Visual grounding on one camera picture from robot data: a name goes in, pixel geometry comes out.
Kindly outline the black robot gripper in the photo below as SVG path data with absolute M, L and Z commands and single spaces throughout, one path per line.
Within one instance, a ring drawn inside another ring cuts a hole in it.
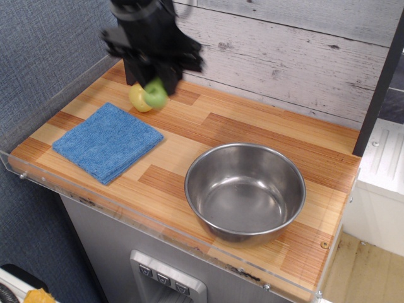
M 183 69 L 203 69 L 201 44 L 183 33 L 171 10 L 115 11 L 118 26 L 102 30 L 111 55 L 128 59 L 129 70 L 143 89 L 159 77 L 168 95 L 182 80 Z

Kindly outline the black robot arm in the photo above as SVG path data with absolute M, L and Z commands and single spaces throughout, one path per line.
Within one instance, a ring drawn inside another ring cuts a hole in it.
M 117 26 L 102 30 L 107 52 L 124 60 L 130 84 L 158 78 L 173 95 L 185 70 L 201 72 L 201 44 L 177 26 L 172 1 L 111 1 Z

